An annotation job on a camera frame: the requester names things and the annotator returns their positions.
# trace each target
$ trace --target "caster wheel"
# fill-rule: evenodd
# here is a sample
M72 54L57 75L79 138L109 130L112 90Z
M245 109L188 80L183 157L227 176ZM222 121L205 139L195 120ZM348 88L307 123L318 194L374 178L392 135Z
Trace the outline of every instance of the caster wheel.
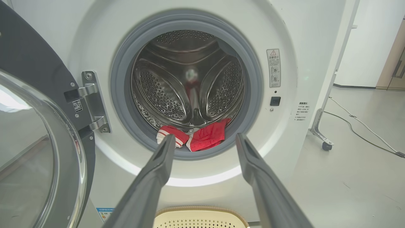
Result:
M332 145L330 145L330 144L324 142L324 143L322 143L322 149L323 149L324 151L330 151L330 150L332 149Z

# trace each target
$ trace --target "warning label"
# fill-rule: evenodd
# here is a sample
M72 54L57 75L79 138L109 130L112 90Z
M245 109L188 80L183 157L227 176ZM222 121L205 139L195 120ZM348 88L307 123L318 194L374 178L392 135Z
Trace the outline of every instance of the warning label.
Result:
M111 216L111 214L114 211L114 208L96 208L96 209L104 223L107 222L107 219Z
M309 112L308 102L300 102L298 104L297 112L294 116L294 121L305 121Z
M270 70L270 87L281 86L280 51L278 49L267 50Z

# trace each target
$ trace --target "laundry basket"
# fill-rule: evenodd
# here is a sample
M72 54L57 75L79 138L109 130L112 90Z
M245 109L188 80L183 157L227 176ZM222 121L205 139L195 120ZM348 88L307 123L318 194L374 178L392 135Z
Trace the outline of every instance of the laundry basket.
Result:
M153 228L247 228L235 211L214 206L175 206L156 214Z

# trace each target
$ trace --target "qr code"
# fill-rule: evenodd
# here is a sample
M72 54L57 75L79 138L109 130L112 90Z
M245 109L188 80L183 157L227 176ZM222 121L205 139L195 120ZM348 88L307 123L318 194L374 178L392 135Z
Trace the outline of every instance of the qr code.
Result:
M75 108L75 112L80 112L81 110L83 110L80 100L74 101L73 106Z

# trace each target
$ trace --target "door hinge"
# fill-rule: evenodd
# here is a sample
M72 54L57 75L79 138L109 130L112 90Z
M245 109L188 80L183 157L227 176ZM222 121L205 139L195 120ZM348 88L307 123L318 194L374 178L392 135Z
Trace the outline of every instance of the door hinge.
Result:
M105 111L102 95L97 83L97 75L94 71L83 71L81 73L83 87L77 89L79 96L86 101L90 112L92 123L91 130L98 129L101 133L110 133L107 112Z

